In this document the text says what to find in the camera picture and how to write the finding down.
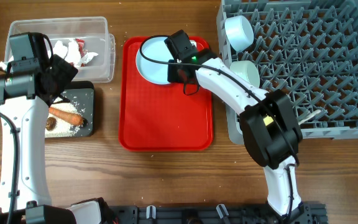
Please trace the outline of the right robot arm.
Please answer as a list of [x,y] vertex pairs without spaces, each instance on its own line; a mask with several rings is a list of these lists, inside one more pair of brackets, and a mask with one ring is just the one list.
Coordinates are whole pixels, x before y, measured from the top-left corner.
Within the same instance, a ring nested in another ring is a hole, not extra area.
[[164,42],[172,55],[168,81],[209,90],[237,113],[247,152],[264,170],[268,204],[279,217],[293,219],[301,205],[295,167],[303,135],[287,94],[251,85],[210,49],[198,50],[183,30]]

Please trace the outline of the light blue bowl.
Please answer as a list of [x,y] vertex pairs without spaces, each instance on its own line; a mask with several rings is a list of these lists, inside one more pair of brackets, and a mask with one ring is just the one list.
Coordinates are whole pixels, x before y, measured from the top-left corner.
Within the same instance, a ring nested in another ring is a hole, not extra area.
[[227,18],[224,25],[226,37],[236,52],[241,52],[253,44],[254,31],[249,20],[244,16]]

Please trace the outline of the white tissue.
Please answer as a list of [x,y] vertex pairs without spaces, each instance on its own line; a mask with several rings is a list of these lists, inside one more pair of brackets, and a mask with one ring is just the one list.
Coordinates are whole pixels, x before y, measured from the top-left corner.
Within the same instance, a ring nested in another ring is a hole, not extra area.
[[70,39],[67,44],[64,44],[61,40],[56,41],[53,52],[76,68],[84,67],[94,57],[98,56],[96,52],[88,52],[85,49],[80,51],[74,39]]

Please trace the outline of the red snack wrapper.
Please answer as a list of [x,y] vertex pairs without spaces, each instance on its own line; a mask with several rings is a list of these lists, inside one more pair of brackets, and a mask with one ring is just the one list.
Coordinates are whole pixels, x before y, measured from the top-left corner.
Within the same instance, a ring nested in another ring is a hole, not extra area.
[[80,51],[83,50],[83,47],[85,46],[85,42],[82,39],[75,39],[76,43],[78,44],[78,48]]

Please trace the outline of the brown shiitake mushroom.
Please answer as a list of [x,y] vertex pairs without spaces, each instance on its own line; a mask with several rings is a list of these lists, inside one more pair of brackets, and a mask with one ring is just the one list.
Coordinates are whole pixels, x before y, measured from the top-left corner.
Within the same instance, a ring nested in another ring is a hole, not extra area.
[[48,117],[45,129],[47,131],[53,131],[57,125],[57,120],[54,117]]

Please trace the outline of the light blue plate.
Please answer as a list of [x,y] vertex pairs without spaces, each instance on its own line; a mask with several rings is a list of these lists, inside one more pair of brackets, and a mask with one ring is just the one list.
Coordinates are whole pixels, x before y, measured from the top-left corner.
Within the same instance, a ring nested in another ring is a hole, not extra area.
[[146,40],[142,48],[138,50],[135,58],[135,64],[141,76],[148,82],[157,85],[170,84],[168,81],[168,65],[151,62],[145,59],[141,52],[144,56],[153,60],[162,62],[173,60],[173,56],[165,45],[166,38],[166,36],[160,36],[151,37],[149,40]]

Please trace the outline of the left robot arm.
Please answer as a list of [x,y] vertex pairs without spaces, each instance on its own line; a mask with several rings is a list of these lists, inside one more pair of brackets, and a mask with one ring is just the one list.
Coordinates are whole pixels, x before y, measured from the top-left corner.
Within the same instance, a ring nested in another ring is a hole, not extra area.
[[54,207],[47,187],[49,108],[77,69],[53,53],[45,34],[16,34],[9,42],[14,60],[0,75],[0,223],[104,223],[100,198]]

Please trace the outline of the mint green bowl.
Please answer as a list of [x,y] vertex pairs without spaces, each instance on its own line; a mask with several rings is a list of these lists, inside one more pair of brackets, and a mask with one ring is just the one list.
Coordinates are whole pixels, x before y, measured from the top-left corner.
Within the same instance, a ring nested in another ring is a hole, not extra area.
[[251,85],[260,86],[259,70],[253,62],[249,60],[233,62],[230,69]]

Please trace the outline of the pile of white rice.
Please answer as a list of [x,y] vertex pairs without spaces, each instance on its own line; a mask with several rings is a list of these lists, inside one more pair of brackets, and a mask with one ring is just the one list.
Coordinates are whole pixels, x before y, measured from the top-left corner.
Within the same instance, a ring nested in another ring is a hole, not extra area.
[[75,137],[83,136],[87,132],[88,128],[86,127],[86,108],[78,102],[74,101],[73,103],[55,103],[51,108],[56,108],[62,111],[69,113],[76,113],[81,115],[84,118],[84,123],[82,126],[73,126],[65,121],[56,118],[55,116],[49,113],[48,117],[54,117],[57,120],[57,125],[53,131],[47,131],[45,129],[46,138],[65,138],[65,137]]

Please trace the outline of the orange carrot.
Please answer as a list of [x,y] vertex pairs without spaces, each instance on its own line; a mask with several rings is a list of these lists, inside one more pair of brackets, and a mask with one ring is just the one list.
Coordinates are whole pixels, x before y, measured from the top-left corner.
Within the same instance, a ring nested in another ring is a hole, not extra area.
[[73,126],[82,126],[84,123],[84,118],[76,113],[69,113],[56,108],[49,108],[49,113]]

